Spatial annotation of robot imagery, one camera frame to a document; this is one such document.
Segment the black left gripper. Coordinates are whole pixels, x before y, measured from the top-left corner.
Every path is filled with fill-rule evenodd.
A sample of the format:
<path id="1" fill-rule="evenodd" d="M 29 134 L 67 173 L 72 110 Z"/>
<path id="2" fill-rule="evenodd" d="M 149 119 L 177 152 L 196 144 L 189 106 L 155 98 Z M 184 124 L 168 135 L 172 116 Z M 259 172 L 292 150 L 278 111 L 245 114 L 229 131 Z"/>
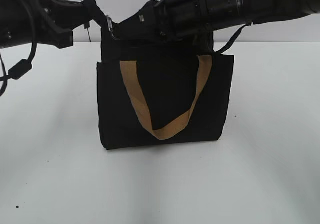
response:
<path id="1" fill-rule="evenodd" d="M 73 30 L 95 21 L 107 27 L 96 0 L 21 0 L 31 19 L 31 41 L 63 49 L 73 46 Z"/>

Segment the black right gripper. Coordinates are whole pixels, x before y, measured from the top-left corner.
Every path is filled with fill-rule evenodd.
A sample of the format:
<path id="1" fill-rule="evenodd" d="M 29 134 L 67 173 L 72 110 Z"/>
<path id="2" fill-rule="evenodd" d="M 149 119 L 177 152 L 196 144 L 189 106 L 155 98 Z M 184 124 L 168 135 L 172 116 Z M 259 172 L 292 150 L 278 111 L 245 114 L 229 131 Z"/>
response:
<path id="1" fill-rule="evenodd" d="M 117 24 L 117 38 L 154 43 L 179 41 L 208 32 L 206 0 L 150 0 Z"/>

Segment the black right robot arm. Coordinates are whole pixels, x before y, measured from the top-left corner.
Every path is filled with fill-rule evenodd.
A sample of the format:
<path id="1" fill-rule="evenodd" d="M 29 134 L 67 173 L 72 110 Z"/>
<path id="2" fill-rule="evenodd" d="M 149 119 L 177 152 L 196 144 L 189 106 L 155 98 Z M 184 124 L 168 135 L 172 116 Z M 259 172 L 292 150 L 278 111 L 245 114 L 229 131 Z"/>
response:
<path id="1" fill-rule="evenodd" d="M 115 26 L 124 40 L 170 42 L 237 25 L 264 24 L 318 14 L 320 0 L 149 1 Z"/>

